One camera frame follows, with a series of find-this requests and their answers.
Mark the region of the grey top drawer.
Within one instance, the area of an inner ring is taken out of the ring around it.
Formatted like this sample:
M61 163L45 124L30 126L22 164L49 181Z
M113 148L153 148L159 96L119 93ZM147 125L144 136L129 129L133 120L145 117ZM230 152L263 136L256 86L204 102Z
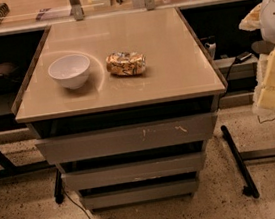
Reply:
M146 124L40 139L36 147L49 164L209 140L217 114L207 113Z

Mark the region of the grey drawer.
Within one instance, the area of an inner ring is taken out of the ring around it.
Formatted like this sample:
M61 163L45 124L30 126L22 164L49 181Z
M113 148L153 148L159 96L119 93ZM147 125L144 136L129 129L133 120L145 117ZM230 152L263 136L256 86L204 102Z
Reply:
M146 124L40 139L36 147L49 164L209 140L217 114L207 113Z
M109 167L88 169L62 174L62 180L71 190L82 190L104 186L135 183L135 181L157 179L165 176L198 172L204 167L206 153L194 153L166 157Z
M199 179L165 182L158 185L142 186L135 189L112 191L80 197L80 203L87 210L112 208L113 206L136 204L138 202L159 200L166 197L195 193Z

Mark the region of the grey drawer cabinet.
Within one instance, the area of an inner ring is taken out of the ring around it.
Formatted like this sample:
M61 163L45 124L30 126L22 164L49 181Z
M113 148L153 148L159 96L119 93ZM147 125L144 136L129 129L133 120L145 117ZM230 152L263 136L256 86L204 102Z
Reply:
M49 26L13 110L95 211L196 193L226 87L169 8Z

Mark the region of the grey middle drawer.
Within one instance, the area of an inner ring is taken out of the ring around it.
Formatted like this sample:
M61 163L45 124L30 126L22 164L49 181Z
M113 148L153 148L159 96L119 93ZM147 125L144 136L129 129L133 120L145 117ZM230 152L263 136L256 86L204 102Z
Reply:
M71 190L82 190L104 186L135 183L135 181L157 179L165 176L198 172L204 167L206 153L194 153L166 157L109 167L88 169L62 174L62 180Z

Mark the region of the grey bottom drawer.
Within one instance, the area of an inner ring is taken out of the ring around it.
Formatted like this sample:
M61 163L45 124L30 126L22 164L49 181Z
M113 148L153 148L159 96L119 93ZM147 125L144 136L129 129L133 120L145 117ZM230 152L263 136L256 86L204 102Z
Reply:
M158 185L142 186L135 189L112 191L80 197L80 203L87 210L112 208L113 206L136 204L138 202L159 200L166 197L195 193L199 179L165 182Z

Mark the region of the crushed gold drink can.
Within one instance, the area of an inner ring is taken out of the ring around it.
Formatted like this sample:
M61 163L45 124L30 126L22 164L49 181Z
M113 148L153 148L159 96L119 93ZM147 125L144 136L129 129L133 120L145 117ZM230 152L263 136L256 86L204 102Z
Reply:
M107 71L117 76L135 76L145 72L145 56L138 52L111 53L106 57Z

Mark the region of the white ceramic bowl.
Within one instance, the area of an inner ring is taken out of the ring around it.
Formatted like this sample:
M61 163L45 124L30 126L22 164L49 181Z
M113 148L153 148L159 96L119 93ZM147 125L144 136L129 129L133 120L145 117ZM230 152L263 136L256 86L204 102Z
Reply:
M90 76L90 59L82 54L65 55L50 64L48 75L60 86L75 90Z

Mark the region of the black phone on shelf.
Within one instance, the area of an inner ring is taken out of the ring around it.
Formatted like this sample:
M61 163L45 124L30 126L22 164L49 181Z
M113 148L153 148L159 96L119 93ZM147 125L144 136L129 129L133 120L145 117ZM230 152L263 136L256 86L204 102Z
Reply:
M240 55L238 55L235 59L236 63L242 63L246 60L249 60L249 58L251 57L251 53L250 52L243 52Z

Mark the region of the black table leg bar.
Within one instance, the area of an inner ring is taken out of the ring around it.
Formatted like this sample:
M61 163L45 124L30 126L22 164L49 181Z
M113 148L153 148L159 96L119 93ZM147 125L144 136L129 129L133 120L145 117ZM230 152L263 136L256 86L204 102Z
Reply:
M253 179L251 178L251 175L246 167L246 164L244 164L242 156L240 155L238 149L236 148L235 142L233 141L233 138L230 132L228 131L228 128L225 125L223 125L221 126L221 131L222 131L223 138L228 143L229 149L231 149L231 153L235 158L239 171L241 172L241 175L243 176L243 179L246 182L246 185L242 190L243 194L249 197L253 196L255 199L258 199L258 197L260 196L260 193L258 192Z

